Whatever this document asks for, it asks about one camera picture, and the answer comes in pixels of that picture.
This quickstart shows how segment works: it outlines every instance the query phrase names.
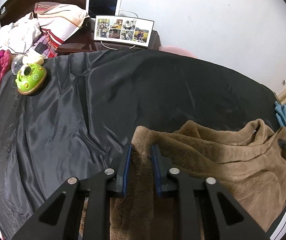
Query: silver screw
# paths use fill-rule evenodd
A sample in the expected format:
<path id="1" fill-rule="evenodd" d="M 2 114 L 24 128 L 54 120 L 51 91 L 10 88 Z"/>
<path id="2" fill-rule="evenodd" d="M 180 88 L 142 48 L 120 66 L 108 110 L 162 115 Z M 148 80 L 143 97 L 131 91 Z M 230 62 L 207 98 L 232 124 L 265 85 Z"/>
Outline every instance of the silver screw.
<path id="1" fill-rule="evenodd" d="M 180 173 L 180 170 L 178 168 L 170 168 L 169 169 L 169 172 L 171 174 L 179 174 Z"/>
<path id="2" fill-rule="evenodd" d="M 77 178 L 75 178 L 75 177 L 70 177 L 70 178 L 68 178 L 68 183 L 69 184 L 76 184 L 76 182 L 77 182 Z"/>
<path id="3" fill-rule="evenodd" d="M 207 184 L 213 185 L 216 183 L 216 179 L 212 178 L 212 177 L 208 177 L 206 180 Z"/>
<path id="4" fill-rule="evenodd" d="M 112 175 L 112 174 L 114 173 L 114 170 L 111 169 L 111 168 L 108 168 L 108 169 L 106 169 L 106 170 L 104 171 L 104 173 L 105 173 L 106 175 Z"/>

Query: wall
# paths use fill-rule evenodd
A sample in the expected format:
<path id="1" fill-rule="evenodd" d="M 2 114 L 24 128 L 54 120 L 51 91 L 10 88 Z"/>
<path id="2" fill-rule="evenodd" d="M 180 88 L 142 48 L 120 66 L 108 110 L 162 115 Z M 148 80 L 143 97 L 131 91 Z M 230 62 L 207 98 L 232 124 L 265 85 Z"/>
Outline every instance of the wall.
<path id="1" fill-rule="evenodd" d="M 122 0 L 121 8 L 154 20 L 163 46 L 187 49 L 198 58 L 234 69 L 277 94 L 285 88 L 283 0 Z"/>

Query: black cloth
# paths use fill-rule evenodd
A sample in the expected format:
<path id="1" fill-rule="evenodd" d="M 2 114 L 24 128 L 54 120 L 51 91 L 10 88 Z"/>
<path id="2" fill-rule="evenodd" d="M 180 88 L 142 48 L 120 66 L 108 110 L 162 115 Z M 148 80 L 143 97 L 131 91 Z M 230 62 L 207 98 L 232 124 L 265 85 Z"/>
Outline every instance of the black cloth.
<path id="1" fill-rule="evenodd" d="M 67 178 L 109 166 L 137 126 L 173 132 L 187 120 L 239 130 L 262 118 L 278 130 L 273 92 L 206 61 L 141 50 L 47 59 L 44 88 L 0 89 L 0 228 L 10 239 Z"/>

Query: green toy vehicle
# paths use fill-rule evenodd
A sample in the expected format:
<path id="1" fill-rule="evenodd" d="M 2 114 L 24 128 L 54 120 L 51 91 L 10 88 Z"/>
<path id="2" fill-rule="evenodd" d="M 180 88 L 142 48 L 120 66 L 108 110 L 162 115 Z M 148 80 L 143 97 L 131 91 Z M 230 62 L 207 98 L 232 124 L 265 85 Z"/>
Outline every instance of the green toy vehicle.
<path id="1" fill-rule="evenodd" d="M 39 64 L 25 65 L 24 70 L 20 69 L 16 75 L 16 85 L 18 86 L 19 93 L 22 95 L 31 95 L 43 85 L 46 76 L 46 69 Z"/>

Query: brown fleece garment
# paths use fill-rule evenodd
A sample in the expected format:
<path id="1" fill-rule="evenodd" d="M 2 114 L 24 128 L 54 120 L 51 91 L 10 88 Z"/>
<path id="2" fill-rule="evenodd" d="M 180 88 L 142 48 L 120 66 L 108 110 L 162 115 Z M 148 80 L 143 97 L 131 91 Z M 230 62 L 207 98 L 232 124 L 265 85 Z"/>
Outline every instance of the brown fleece garment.
<path id="1" fill-rule="evenodd" d="M 174 133 L 136 128 L 127 197 L 111 200 L 111 240 L 172 239 L 173 200 L 154 193 L 151 146 L 158 144 L 174 167 L 198 178 L 219 180 L 267 231 L 286 204 L 286 153 L 263 120 L 237 132 L 216 131 L 188 121 Z"/>

